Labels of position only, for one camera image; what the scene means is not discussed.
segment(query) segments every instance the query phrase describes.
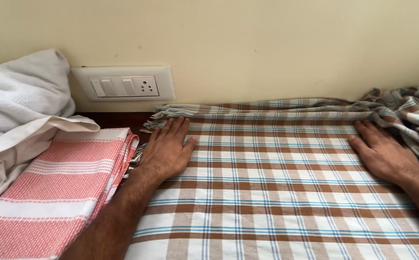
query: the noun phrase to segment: switch plate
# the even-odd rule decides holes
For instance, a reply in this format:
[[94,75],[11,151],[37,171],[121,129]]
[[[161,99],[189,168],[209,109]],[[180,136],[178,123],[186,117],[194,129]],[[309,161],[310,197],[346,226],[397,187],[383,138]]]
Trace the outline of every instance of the switch plate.
[[169,66],[71,68],[89,101],[174,100]]

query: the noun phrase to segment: pink striped towel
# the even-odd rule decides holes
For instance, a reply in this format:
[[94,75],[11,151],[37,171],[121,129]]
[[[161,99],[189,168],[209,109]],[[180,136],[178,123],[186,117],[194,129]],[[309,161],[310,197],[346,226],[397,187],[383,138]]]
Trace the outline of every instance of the pink striped towel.
[[110,201],[138,137],[58,131],[0,197],[0,259],[55,259]]

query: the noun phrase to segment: cream wall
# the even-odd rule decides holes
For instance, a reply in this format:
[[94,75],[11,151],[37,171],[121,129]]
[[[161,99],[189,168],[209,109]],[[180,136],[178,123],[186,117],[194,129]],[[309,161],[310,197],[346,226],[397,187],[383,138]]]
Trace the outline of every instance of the cream wall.
[[[175,103],[357,98],[419,85],[419,0],[0,0],[0,63],[169,64]],[[151,111],[153,102],[78,111]]]

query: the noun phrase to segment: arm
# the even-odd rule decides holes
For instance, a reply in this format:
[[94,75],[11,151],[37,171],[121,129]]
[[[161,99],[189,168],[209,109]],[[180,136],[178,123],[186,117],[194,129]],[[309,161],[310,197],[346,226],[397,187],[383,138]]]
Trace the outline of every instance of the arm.
[[140,165],[111,202],[86,227],[59,259],[123,259],[145,207],[158,186],[180,174],[190,160],[196,138],[182,145],[189,119],[171,118],[150,136]]
[[419,161],[414,153],[369,121],[357,121],[355,128],[368,145],[357,136],[349,137],[348,142],[366,167],[381,179],[400,186],[419,209]]

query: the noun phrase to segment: hand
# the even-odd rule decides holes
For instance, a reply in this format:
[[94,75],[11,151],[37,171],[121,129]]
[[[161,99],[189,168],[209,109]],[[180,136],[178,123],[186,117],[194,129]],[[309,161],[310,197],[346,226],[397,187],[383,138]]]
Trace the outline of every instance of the hand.
[[190,119],[184,120],[181,116],[176,122],[170,118],[163,129],[156,128],[145,147],[139,167],[153,170],[160,181],[182,173],[196,145],[194,136],[183,145],[189,126]]
[[367,120],[356,121],[354,126],[368,145],[355,135],[348,138],[349,145],[370,172],[399,186],[419,174],[419,161],[410,148],[400,145],[388,132]]

